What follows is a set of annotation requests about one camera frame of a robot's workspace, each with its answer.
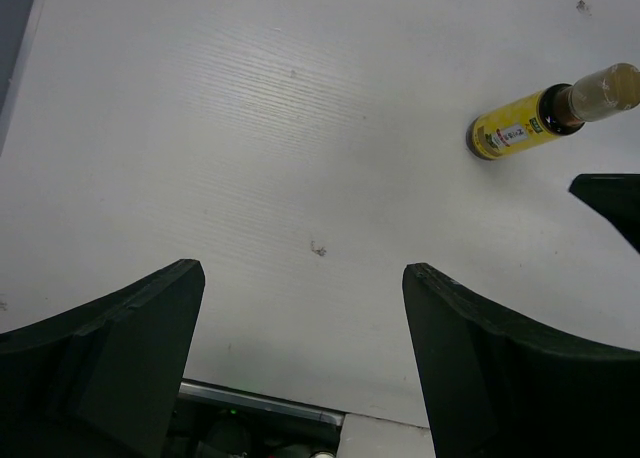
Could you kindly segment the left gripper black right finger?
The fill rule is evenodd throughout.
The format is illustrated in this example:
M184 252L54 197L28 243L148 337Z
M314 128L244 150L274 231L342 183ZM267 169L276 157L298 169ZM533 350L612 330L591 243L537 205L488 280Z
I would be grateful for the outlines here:
M402 290L439 457L635 457L639 355L557 330L424 263Z

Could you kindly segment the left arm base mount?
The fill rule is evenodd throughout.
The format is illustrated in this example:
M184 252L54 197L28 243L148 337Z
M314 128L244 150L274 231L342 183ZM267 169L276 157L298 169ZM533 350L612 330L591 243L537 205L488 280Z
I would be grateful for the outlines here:
M163 457L335 457L346 414L183 380Z

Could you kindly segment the yellow label bottle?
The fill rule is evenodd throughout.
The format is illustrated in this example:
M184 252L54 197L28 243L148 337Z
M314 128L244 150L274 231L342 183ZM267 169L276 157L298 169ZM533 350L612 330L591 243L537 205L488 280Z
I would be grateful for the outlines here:
M558 83L475 118L468 149L497 160L577 133L639 105L639 69L617 63L573 84Z

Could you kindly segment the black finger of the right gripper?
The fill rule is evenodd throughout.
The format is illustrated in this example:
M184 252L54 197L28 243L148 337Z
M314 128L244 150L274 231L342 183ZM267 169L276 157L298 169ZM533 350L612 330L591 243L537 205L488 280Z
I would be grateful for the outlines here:
M639 185L638 174L580 174L569 192L605 218L639 252Z

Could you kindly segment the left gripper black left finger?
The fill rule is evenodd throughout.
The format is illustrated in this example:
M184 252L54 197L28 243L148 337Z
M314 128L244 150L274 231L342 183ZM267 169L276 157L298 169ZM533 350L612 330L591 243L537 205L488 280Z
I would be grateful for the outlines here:
M3 333L2 456L160 456L204 288L182 259Z

